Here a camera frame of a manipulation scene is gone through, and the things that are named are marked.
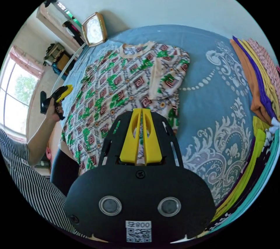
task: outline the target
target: qr code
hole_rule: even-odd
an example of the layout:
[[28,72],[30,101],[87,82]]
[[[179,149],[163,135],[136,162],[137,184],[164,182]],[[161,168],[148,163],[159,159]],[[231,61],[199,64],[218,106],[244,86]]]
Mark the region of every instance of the qr code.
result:
[[152,242],[152,229],[126,229],[127,242]]

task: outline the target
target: clock face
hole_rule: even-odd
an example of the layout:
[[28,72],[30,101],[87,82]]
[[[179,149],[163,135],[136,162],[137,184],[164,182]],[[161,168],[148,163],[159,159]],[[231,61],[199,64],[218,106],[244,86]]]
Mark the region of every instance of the clock face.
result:
[[90,43],[98,43],[103,40],[100,22],[97,17],[87,23],[87,39]]

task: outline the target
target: clock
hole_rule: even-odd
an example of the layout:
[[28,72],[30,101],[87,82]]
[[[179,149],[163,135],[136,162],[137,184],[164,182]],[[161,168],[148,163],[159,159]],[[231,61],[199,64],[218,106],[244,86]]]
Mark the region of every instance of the clock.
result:
[[95,12],[83,22],[82,30],[89,47],[99,45],[107,40],[103,16],[98,12]]

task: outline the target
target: orange fabric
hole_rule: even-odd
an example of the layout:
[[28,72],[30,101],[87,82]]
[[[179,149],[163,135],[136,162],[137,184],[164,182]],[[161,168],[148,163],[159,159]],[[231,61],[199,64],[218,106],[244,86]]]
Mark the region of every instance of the orange fabric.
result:
[[246,76],[246,79],[248,81],[253,100],[251,104],[251,110],[265,123],[271,125],[271,118],[268,115],[265,107],[260,102],[260,90],[258,85],[258,80],[256,73],[246,56],[246,54],[243,52],[243,50],[238,46],[238,44],[233,40],[230,39],[230,43],[233,47],[233,49],[236,52],[236,55],[238,59],[240,60],[240,63],[242,64],[244,74]]

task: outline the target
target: tree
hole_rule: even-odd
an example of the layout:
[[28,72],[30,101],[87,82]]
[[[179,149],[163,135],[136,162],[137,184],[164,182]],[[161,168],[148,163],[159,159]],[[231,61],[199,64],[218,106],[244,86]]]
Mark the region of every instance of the tree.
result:
[[33,76],[20,75],[15,85],[16,98],[25,104],[29,104],[35,84],[36,79]]

